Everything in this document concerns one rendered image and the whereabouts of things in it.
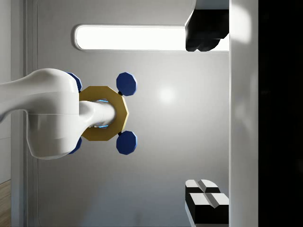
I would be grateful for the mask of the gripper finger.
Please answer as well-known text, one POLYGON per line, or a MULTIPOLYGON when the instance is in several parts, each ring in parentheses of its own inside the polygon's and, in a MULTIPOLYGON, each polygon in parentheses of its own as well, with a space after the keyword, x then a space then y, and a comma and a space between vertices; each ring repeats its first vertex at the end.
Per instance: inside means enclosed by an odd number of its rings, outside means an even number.
POLYGON ((186 50, 207 52, 229 34, 229 10, 195 9, 186 25, 186 50))
POLYGON ((229 198, 210 180, 185 182, 185 210, 191 227, 229 227, 229 198))

